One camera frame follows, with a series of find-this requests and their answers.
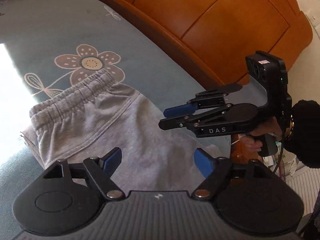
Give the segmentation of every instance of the wooden furniture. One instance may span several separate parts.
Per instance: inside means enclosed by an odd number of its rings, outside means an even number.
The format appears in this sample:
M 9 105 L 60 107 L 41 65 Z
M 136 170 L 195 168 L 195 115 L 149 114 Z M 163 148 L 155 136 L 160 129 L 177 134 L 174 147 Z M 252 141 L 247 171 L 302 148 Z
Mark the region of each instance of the wooden furniture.
M 312 29 L 296 0 L 101 0 L 209 88 L 245 84 L 244 57 L 263 50 L 287 70 Z

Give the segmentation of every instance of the bed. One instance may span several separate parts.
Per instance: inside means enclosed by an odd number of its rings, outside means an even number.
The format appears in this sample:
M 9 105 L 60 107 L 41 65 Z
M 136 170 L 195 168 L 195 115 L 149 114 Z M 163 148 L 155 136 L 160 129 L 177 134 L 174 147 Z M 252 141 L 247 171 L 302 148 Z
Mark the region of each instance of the bed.
M 98 0 L 0 0 L 2 156 L 0 235 L 19 232 L 12 200 L 42 168 L 19 138 L 29 109 L 107 68 L 160 110 L 180 105 L 204 88 L 158 46 Z M 202 138 L 230 154 L 230 137 Z

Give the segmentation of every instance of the screw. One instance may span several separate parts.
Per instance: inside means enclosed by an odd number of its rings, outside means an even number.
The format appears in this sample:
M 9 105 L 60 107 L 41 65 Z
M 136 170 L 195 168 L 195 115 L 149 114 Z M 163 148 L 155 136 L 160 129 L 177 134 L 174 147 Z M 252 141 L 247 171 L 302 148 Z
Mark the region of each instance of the screw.
M 122 197 L 123 193 L 120 190 L 110 190 L 107 193 L 108 198 L 120 198 Z
M 197 189 L 194 195 L 198 198 L 206 198 L 210 196 L 210 192 L 206 189 Z

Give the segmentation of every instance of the folded garment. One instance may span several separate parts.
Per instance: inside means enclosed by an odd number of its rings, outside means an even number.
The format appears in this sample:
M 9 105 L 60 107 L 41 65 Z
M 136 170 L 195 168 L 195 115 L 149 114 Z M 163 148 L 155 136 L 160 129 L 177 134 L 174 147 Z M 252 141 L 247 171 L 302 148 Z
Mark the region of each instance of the folded garment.
M 44 167 L 57 159 L 80 163 L 114 147 L 122 163 L 111 177 L 129 190 L 194 190 L 204 177 L 193 161 L 202 145 L 185 132 L 158 127 L 161 111 L 135 89 L 102 69 L 30 110 L 32 126 L 23 137 Z M 205 148 L 221 156 L 218 148 Z

